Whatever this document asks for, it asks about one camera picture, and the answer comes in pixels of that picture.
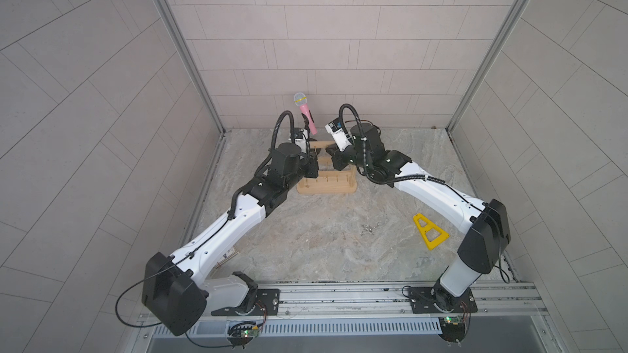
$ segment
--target wooden stand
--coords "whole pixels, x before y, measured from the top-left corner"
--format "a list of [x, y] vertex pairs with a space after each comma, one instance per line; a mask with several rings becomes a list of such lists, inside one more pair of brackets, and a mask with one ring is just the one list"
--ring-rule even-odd
[[[334, 141], [310, 142], [310, 148], [319, 148], [323, 152], [325, 147], [333, 145]], [[318, 165], [332, 164], [332, 157], [318, 157]], [[318, 178], [303, 178], [296, 184], [298, 193], [313, 195], [314, 193], [354, 193], [357, 190], [356, 166], [350, 170], [319, 170]]]

